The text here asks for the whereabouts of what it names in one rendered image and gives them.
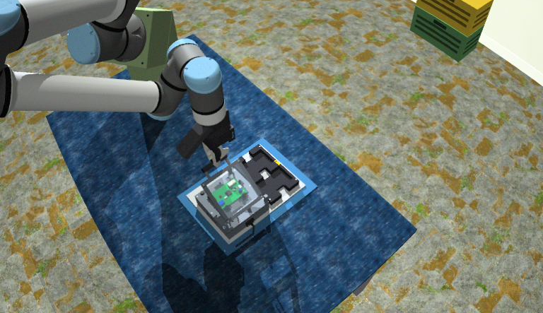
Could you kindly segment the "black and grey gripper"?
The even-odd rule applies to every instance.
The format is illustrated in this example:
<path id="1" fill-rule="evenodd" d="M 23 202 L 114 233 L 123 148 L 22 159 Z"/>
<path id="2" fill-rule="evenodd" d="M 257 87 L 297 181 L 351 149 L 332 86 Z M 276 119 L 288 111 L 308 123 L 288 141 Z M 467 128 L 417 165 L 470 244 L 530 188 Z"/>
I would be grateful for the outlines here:
<path id="1" fill-rule="evenodd" d="M 218 167 L 220 165 L 221 158 L 223 158 L 229 152 L 229 148 L 222 148 L 221 145 L 226 143 L 227 141 L 230 143 L 235 139 L 235 130 L 234 127 L 230 124 L 228 109 L 226 108 L 226 115 L 221 122 L 211 126 L 201 126 L 213 129 L 202 142 L 202 147 L 208 159 L 211 162 L 214 162 L 214 166 Z"/>

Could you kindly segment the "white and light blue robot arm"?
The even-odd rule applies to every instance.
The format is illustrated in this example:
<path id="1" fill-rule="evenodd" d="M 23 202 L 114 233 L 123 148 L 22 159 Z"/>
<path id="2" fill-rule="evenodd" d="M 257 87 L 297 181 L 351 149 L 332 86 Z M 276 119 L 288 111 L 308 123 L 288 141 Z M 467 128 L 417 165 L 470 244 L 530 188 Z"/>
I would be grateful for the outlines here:
<path id="1" fill-rule="evenodd" d="M 8 54 L 69 30 L 67 47 L 79 64 L 132 61 L 146 29 L 133 14 L 140 0 L 0 0 L 0 118 L 11 111 L 145 112 L 165 121 L 186 92 L 197 122 L 176 147 L 189 159 L 226 115 L 222 74 L 193 40 L 168 49 L 158 81 L 14 72 Z M 128 59 L 128 60 L 127 60 Z"/>

